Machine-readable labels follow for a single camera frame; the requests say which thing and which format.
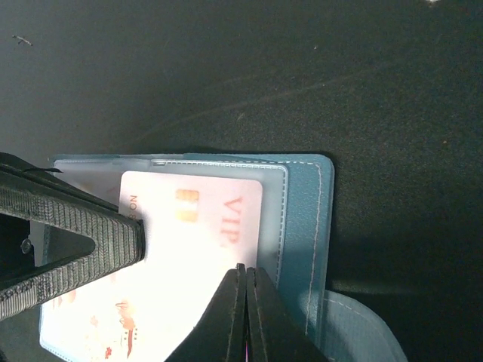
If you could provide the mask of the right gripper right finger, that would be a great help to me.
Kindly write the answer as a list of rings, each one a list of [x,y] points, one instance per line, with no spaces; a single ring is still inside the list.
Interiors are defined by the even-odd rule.
[[[249,361],[326,361],[327,358],[291,318],[262,268],[248,268],[246,307]]]

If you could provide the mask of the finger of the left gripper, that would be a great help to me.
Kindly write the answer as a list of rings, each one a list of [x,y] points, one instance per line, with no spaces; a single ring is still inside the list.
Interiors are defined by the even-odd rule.
[[[141,221],[116,206],[15,155],[1,154],[1,319],[6,320],[66,292],[143,260]],[[31,224],[44,240],[76,243],[69,256],[35,265]]]

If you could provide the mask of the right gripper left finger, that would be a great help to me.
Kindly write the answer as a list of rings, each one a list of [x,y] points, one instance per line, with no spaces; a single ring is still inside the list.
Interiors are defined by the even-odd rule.
[[[230,362],[246,360],[246,268],[238,264],[224,275],[192,332],[168,361]]]

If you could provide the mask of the white striped credit card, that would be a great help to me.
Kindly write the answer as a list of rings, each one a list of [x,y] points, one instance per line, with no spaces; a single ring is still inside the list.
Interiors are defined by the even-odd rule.
[[[119,210],[143,222],[142,261],[42,308],[41,346],[66,361],[165,360],[226,271],[257,261],[262,184],[128,171]]]

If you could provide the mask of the blue card holder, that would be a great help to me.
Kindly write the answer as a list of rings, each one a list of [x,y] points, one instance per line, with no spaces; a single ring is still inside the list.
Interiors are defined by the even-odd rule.
[[[63,181],[118,209],[122,175],[128,171],[259,181],[263,197],[257,261],[253,266],[239,264],[246,271],[265,270],[293,321],[326,361],[405,360],[397,339],[377,314],[325,287],[334,193],[334,166],[329,158],[314,154],[64,155],[56,158],[54,166]]]

